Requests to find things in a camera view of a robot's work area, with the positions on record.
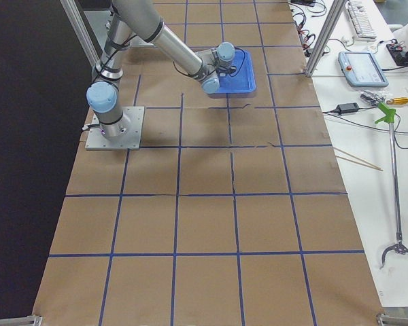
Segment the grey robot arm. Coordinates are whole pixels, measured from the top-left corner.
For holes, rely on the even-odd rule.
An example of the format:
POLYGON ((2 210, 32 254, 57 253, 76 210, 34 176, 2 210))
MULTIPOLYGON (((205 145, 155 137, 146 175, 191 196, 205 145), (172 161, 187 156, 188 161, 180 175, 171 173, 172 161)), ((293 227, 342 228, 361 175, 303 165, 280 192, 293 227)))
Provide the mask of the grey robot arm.
POLYGON ((193 52, 164 22, 152 1, 112 1, 112 21, 104 50, 92 70, 86 91, 89 106, 99 121, 101 136, 124 136, 131 124, 119 102, 123 76, 122 61, 127 50, 143 58, 146 54, 165 55, 178 72, 200 83, 203 91, 214 94, 219 76, 234 73, 235 47, 222 42, 215 48, 193 52))

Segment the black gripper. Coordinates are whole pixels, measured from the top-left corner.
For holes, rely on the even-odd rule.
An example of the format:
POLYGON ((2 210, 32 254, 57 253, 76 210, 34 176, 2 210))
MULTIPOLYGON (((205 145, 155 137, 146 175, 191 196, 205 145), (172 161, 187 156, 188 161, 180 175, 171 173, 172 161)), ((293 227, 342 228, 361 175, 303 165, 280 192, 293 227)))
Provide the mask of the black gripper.
POLYGON ((235 77, 237 74, 237 67, 236 66, 218 67, 217 74, 219 77, 235 77))

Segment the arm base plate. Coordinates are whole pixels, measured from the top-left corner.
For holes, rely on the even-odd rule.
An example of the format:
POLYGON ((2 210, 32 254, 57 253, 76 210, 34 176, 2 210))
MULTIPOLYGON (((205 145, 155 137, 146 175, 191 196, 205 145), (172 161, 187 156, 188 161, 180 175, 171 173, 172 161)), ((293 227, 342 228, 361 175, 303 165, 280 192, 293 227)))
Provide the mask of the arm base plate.
POLYGON ((138 150, 141 143, 141 132, 145 107, 123 107, 121 120, 112 125, 102 124, 93 114, 86 139, 87 150, 138 150))

